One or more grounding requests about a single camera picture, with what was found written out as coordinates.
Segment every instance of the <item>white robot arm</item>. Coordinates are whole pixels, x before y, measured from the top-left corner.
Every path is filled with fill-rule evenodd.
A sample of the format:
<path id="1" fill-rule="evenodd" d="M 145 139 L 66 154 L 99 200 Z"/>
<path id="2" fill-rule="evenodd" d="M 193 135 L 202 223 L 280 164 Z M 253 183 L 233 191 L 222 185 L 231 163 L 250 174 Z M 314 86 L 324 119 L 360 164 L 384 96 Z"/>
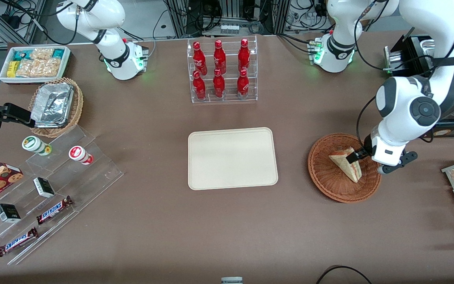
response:
<path id="1" fill-rule="evenodd" d="M 373 20 L 378 16 L 390 16 L 398 2 L 399 0 L 329 0 L 327 11 L 335 21 L 334 33 L 315 39 L 313 51 L 317 54 L 313 56 L 313 63 L 326 72 L 344 70 L 353 56 L 355 34 L 357 39 L 362 34 L 362 25 L 355 27 L 358 18 Z"/>
<path id="2" fill-rule="evenodd" d="M 117 0 L 74 0 L 57 5 L 59 11 L 73 2 L 57 18 L 67 29 L 77 31 L 92 41 L 108 67 L 108 71 L 119 80 L 128 80 L 146 70 L 146 56 L 142 47 L 125 43 L 115 30 L 125 21 L 126 13 Z"/>
<path id="3" fill-rule="evenodd" d="M 454 0 L 400 0 L 400 14 L 434 39 L 436 67 L 430 79 L 391 77 L 376 93 L 383 119 L 365 139 L 364 149 L 350 155 L 348 161 L 361 159 L 367 152 L 384 165 L 380 173 L 391 172 L 417 157 L 414 152 L 405 153 L 406 144 L 430 131 L 440 119 L 440 105 L 454 78 Z"/>

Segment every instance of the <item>aluminum foil container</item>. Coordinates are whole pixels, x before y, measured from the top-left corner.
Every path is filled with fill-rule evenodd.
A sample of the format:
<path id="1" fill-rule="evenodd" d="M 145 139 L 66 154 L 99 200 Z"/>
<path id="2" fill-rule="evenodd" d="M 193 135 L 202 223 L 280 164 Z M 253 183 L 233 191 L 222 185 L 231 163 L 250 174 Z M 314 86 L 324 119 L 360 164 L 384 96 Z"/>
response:
<path id="1" fill-rule="evenodd" d="M 68 83 L 43 85 L 36 94 L 31 118 L 38 128 L 61 128 L 68 124 L 74 87 Z"/>

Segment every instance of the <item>red bottle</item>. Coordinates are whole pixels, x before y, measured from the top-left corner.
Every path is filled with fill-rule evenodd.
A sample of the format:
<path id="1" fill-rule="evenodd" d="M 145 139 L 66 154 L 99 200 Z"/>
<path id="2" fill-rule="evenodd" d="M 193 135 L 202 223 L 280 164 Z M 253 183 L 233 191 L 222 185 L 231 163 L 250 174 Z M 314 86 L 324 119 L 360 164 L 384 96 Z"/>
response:
<path id="1" fill-rule="evenodd" d="M 239 72 L 240 76 L 238 78 L 238 98 L 239 99 L 246 99 L 248 96 L 248 84 L 250 81 L 246 77 L 246 69 L 241 70 Z"/>
<path id="2" fill-rule="evenodd" d="M 196 70 L 201 72 L 203 76 L 208 74 L 208 68 L 206 67 L 206 56 L 204 56 L 204 52 L 201 50 L 201 45 L 197 41 L 195 41 L 192 45 L 194 47 L 194 65 L 196 66 Z"/>
<path id="3" fill-rule="evenodd" d="M 238 53 L 239 72 L 243 69 L 248 70 L 248 67 L 250 67 L 250 50 L 248 49 L 248 40 L 243 38 L 241 40 L 241 48 Z"/>
<path id="4" fill-rule="evenodd" d="M 215 53 L 213 54 L 215 59 L 215 68 L 220 69 L 222 74 L 227 72 L 227 59 L 225 58 L 225 51 L 222 48 L 222 41 L 217 39 L 215 40 Z"/>
<path id="5" fill-rule="evenodd" d="M 203 101 L 206 99 L 206 86 L 204 84 L 204 81 L 201 78 L 201 74 L 197 70 L 194 70 L 192 75 L 194 76 L 192 84 L 194 85 L 196 97 L 198 100 Z"/>
<path id="6" fill-rule="evenodd" d="M 219 99 L 225 94 L 225 80 L 222 77 L 222 72 L 219 68 L 215 69 L 215 77 L 213 78 L 213 86 L 215 87 L 215 96 Z"/>

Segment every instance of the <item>black box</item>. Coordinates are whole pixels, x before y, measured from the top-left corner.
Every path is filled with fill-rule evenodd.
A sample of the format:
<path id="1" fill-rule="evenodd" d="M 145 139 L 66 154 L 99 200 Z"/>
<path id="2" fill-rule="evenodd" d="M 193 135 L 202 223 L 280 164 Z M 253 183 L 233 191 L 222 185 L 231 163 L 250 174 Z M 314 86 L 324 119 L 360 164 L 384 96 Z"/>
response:
<path id="1" fill-rule="evenodd" d="M 50 197 L 53 197 L 54 194 L 56 194 L 54 192 L 54 190 L 52 189 L 52 186 L 50 185 L 50 182 L 48 182 L 48 180 L 46 180 L 42 177 L 37 177 L 33 181 L 34 181 L 34 187 L 36 187 L 36 190 L 38 191 L 39 195 L 46 197 L 46 198 L 50 198 Z"/>
<path id="2" fill-rule="evenodd" d="M 6 223 L 17 223 L 20 221 L 20 215 L 15 208 L 15 205 L 0 204 L 0 218 L 1 221 Z"/>

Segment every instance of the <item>tabletop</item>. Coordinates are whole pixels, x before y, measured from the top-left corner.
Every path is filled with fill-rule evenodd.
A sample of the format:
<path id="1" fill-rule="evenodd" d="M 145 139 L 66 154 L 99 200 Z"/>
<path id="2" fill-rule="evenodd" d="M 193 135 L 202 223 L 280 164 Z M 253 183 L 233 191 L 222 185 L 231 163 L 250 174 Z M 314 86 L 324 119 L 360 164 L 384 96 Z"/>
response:
<path id="1" fill-rule="evenodd" d="M 383 47 L 402 33 L 362 34 L 362 54 L 382 66 Z M 147 72 L 128 81 L 106 71 L 94 45 L 70 45 L 65 75 L 83 91 L 80 125 L 125 175 L 20 264 L 0 260 L 0 283 L 211 284 L 242 276 L 246 284 L 298 284 L 337 264 L 373 283 L 454 283 L 454 196 L 440 172 L 454 164 L 454 138 L 409 143 L 419 158 L 383 176 L 371 198 L 333 201 L 313 184 L 308 152 L 323 135 L 354 134 L 386 74 L 358 55 L 330 74 L 276 36 L 257 40 L 259 100 L 231 105 L 191 103 L 187 40 L 158 41 Z M 36 88 L 2 83 L 0 104 L 26 107 Z M 380 118 L 367 108 L 362 136 Z M 274 134 L 277 184 L 189 189 L 189 134 L 250 127 Z M 29 134 L 4 124 L 0 162 L 23 163 L 31 153 L 20 142 Z M 362 281 L 345 271 L 328 277 Z"/>

